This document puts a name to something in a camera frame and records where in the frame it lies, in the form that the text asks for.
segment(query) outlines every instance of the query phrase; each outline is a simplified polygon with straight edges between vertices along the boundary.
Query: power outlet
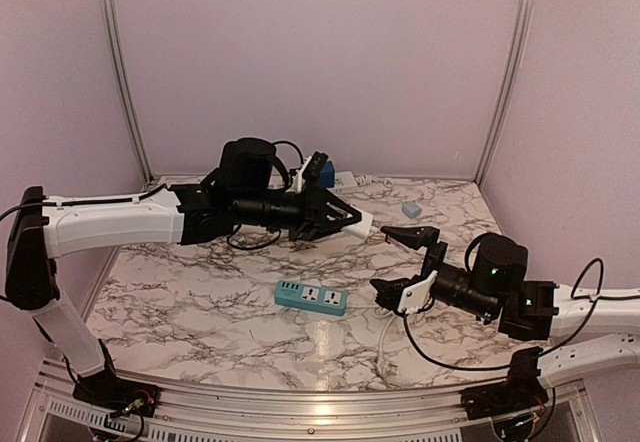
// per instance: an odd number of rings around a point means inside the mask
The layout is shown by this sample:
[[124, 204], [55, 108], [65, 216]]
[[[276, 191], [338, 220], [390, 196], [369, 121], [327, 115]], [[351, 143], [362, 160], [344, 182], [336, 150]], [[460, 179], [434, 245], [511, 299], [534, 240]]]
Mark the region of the power outlet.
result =
[[315, 287], [305, 286], [304, 290], [302, 291], [302, 299], [315, 302], [316, 300], [318, 300], [319, 293], [320, 293], [320, 289], [317, 289]]
[[325, 304], [330, 304], [330, 305], [340, 305], [340, 300], [342, 299], [342, 293], [336, 290], [327, 290], [324, 293], [324, 300], [323, 302]]
[[347, 311], [347, 293], [313, 285], [281, 280], [275, 291], [275, 302], [284, 307], [341, 316]]

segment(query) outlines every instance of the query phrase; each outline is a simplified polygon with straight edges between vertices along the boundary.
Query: power strip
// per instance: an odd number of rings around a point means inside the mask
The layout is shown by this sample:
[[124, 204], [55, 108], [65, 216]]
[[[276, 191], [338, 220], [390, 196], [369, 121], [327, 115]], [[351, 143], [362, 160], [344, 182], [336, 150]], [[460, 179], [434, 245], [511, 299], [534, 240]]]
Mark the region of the power strip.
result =
[[344, 290], [316, 287], [281, 280], [276, 286], [275, 301], [283, 307], [342, 316], [347, 311], [347, 293]]

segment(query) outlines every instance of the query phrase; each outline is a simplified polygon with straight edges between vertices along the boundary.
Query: marble tabletop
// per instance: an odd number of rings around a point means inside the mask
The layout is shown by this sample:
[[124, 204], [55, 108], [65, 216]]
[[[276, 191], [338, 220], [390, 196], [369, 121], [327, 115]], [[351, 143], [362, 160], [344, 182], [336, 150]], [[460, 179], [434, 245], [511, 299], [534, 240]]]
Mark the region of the marble tabletop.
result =
[[[122, 248], [89, 316], [89, 328], [106, 342], [117, 368], [191, 382], [381, 390], [501, 375], [452, 372], [421, 359], [402, 320], [373, 308], [375, 291], [369, 284], [373, 277], [412, 276], [422, 263], [424, 249], [385, 243], [378, 230], [382, 225], [436, 226], [449, 244], [448, 261], [462, 265], [475, 236], [498, 231], [477, 186], [374, 178], [341, 195], [374, 215], [366, 242], [338, 234], [315, 243], [283, 238], [255, 252], [232, 249], [224, 239], [197, 246]], [[421, 216], [408, 219], [401, 211], [404, 201], [416, 201]], [[242, 233], [258, 240], [259, 230], [243, 228]], [[275, 305], [274, 288], [283, 279], [346, 290], [346, 315]], [[513, 351], [529, 346], [498, 334], [496, 324], [484, 326], [441, 303], [412, 316], [411, 326], [423, 350], [448, 363], [503, 364]]]

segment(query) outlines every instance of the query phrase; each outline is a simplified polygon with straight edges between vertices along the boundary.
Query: tabletop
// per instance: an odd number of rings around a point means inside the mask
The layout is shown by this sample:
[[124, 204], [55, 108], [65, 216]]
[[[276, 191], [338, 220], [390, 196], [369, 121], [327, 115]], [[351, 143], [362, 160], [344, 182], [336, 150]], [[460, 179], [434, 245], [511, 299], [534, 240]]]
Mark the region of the tabletop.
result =
[[[193, 182], [171, 177], [169, 183]], [[498, 227], [472, 182], [372, 178], [349, 203], [374, 215], [366, 241], [338, 234], [317, 242], [277, 244], [255, 252], [224, 238], [196, 246], [145, 244], [121, 249], [88, 319], [117, 368], [228, 386], [328, 390], [404, 389], [503, 375], [434, 366], [410, 346], [402, 320], [375, 309], [371, 278], [419, 272], [424, 249], [385, 242], [383, 225], [432, 225], [461, 266], [471, 240]], [[409, 219], [402, 202], [422, 214]], [[247, 229], [260, 237], [260, 229]], [[278, 281], [303, 281], [348, 292], [343, 317], [274, 303]], [[528, 344], [497, 333], [463, 311], [436, 303], [410, 319], [423, 350], [444, 362], [507, 363]]]

